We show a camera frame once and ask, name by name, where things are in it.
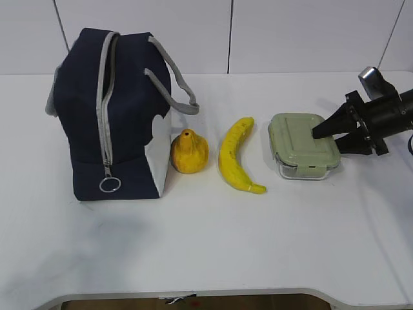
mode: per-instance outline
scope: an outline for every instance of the white wall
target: white wall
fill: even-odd
[[[57,0],[71,45],[84,27],[151,32],[184,73],[224,73],[230,0]]]
[[[378,66],[402,0],[235,0],[230,71]]]
[[[52,0],[1,0],[0,74],[52,73],[66,47]]]
[[[403,5],[380,69],[413,72],[413,0]]]
[[[231,0],[56,0],[83,27],[151,31],[184,73],[225,73]],[[413,0],[234,0],[230,72],[413,71]],[[52,73],[66,48],[53,0],[0,1],[0,74]]]

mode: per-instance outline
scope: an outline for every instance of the bag handle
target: bag handle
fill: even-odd
[[[176,109],[177,111],[183,113],[183,114],[189,114],[189,115],[195,115],[199,113],[199,105],[196,103],[196,97],[192,89],[188,86],[186,81],[184,80],[181,72],[179,71],[177,65],[174,63],[172,58],[169,56],[168,52],[163,48],[162,44],[155,39],[154,37],[150,36],[148,39],[149,42],[151,42],[159,51],[163,59],[168,63],[170,68],[172,69],[174,75],[175,75],[175,80],[178,86],[183,89],[189,96],[189,105],[180,103],[175,101],[169,92],[166,90],[165,86],[158,80],[156,75],[149,70],[148,68],[145,69],[144,73],[146,76],[150,78],[150,80],[153,82],[155,87],[158,89],[158,91],[161,93],[161,95],[165,98],[166,102],[169,103],[171,107]]]

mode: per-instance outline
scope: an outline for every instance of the floor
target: floor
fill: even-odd
[[[330,310],[321,299],[305,294],[190,297],[167,305],[156,298],[79,300],[63,304],[62,310]]]

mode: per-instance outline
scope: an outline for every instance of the banana tip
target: banana tip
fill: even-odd
[[[252,184],[249,191],[253,192],[254,194],[263,194],[267,191],[267,188],[265,186],[262,186],[262,185]]]

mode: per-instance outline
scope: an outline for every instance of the yellow pear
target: yellow pear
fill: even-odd
[[[171,146],[171,162],[180,173],[201,171],[208,163],[208,143],[193,130],[185,129]]]

